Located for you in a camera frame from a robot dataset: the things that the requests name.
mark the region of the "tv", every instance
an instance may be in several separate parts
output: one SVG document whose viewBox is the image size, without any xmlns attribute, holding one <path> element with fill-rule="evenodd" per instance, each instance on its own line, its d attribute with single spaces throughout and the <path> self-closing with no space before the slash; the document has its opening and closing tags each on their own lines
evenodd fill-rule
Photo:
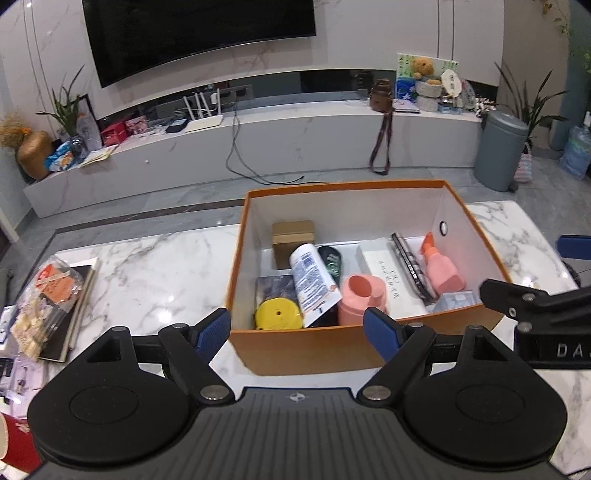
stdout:
<svg viewBox="0 0 591 480">
<path fill-rule="evenodd" d="M 314 37 L 313 0 L 83 0 L 101 86 L 217 48 Z"/>
</svg>

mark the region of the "small cardboard box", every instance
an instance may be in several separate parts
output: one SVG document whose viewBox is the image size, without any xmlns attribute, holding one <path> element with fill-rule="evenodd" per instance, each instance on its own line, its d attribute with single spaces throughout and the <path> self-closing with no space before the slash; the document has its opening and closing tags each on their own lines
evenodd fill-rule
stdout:
<svg viewBox="0 0 591 480">
<path fill-rule="evenodd" d="M 316 245 L 342 245 L 338 248 L 389 237 L 393 232 L 405 238 L 432 232 L 437 247 L 464 276 L 467 290 L 478 294 L 487 278 L 511 281 L 466 206 L 443 180 L 381 180 L 254 190 L 246 196 L 242 212 L 226 305 L 232 314 L 230 341 L 244 364 L 258 375 L 318 374 L 383 365 L 361 325 L 254 329 L 256 279 L 278 273 L 272 261 L 273 224 L 302 219 L 314 223 Z M 461 335 L 467 325 L 474 323 L 492 329 L 502 317 L 478 303 L 399 321 L 423 322 L 438 333 Z"/>
<path fill-rule="evenodd" d="M 314 243 L 314 222 L 301 220 L 299 222 L 273 223 L 273 254 L 277 270 L 291 268 L 290 255 L 304 244 Z"/>
</svg>

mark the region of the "teddy bear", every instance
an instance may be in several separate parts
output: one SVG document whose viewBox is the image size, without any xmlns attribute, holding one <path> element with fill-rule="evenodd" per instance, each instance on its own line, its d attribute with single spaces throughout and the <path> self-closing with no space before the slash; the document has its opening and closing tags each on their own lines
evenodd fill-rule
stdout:
<svg viewBox="0 0 591 480">
<path fill-rule="evenodd" d="M 441 85 L 441 80 L 433 77 L 435 68 L 433 61 L 428 57 L 414 57 L 411 63 L 413 78 L 422 80 L 430 85 Z"/>
</svg>

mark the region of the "marble tv stand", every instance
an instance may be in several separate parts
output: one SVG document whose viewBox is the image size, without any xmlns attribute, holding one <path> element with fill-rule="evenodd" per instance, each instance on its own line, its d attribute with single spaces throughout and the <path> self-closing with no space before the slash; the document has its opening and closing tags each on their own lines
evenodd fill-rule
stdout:
<svg viewBox="0 0 591 480">
<path fill-rule="evenodd" d="M 296 103 L 238 111 L 237 145 L 261 175 L 366 168 L 382 114 L 366 102 Z M 131 137 L 107 160 L 53 174 L 25 188 L 42 218 L 141 193 L 227 180 L 232 113 L 218 127 L 178 134 Z M 480 119 L 472 113 L 395 113 L 393 167 L 471 167 Z M 376 165 L 385 162 L 385 142 Z M 245 169 L 234 154 L 230 166 Z"/>
</svg>

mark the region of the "floor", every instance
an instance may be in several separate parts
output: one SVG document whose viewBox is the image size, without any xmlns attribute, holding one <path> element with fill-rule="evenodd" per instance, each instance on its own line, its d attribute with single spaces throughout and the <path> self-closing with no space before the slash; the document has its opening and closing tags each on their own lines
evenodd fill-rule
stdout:
<svg viewBox="0 0 591 480">
<path fill-rule="evenodd" d="M 520 186 L 516 193 L 483 187 L 469 168 L 397 167 L 386 178 L 445 179 L 466 203 L 514 200 L 552 245 L 565 233 L 591 235 L 591 180 L 570 177 L 556 160 L 549 158 L 534 158 L 533 168 L 533 182 Z M 379 179 L 367 169 L 302 175 L 302 181 L 318 182 Z M 268 179 L 285 182 L 299 177 L 300 174 L 286 174 Z M 10 268 L 15 275 L 10 296 L 14 299 L 40 261 L 62 249 L 239 223 L 242 199 L 248 190 L 257 188 L 263 187 L 252 180 L 226 180 L 113 200 L 44 219 L 33 218 L 22 231 L 21 240 L 0 261 L 0 267 Z M 580 273 L 583 285 L 590 285 L 591 262 L 569 263 Z"/>
</svg>

